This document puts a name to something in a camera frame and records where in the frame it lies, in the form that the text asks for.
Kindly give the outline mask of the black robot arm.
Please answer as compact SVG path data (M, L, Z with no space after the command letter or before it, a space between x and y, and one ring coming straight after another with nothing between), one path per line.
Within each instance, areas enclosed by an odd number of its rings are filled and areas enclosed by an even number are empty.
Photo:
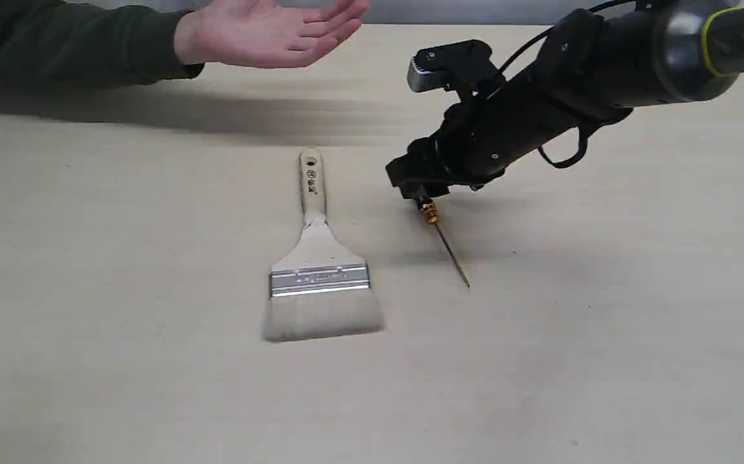
M459 101L433 134L413 140L385 170L417 206L453 186L480 190L513 162L569 130L586 156L589 138L636 108L707 102L744 74L744 6L736 1L636 1L606 18L577 8L531 38L502 65L480 39L419 50L410 60L413 92L443 89Z

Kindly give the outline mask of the dark green sleeved forearm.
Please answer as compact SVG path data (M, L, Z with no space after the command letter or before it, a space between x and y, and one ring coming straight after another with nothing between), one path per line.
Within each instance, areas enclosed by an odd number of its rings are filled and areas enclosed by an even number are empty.
M0 1L0 84L116 88L194 79L175 52L184 10Z

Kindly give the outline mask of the person's open bare hand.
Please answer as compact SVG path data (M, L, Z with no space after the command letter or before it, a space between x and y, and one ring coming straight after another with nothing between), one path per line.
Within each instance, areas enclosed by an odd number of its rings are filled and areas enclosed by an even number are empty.
M173 49L186 65L304 68L354 35L369 8L367 1L334 1L324 8L289 8L275 1L213 1L180 18Z

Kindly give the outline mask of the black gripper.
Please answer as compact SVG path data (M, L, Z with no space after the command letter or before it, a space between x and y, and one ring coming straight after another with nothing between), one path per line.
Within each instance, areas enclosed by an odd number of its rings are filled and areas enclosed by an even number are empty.
M413 202L433 202L451 186L475 187L578 126L578 112L530 80L508 82L492 97L446 111L439 129L413 140L386 165L390 185Z

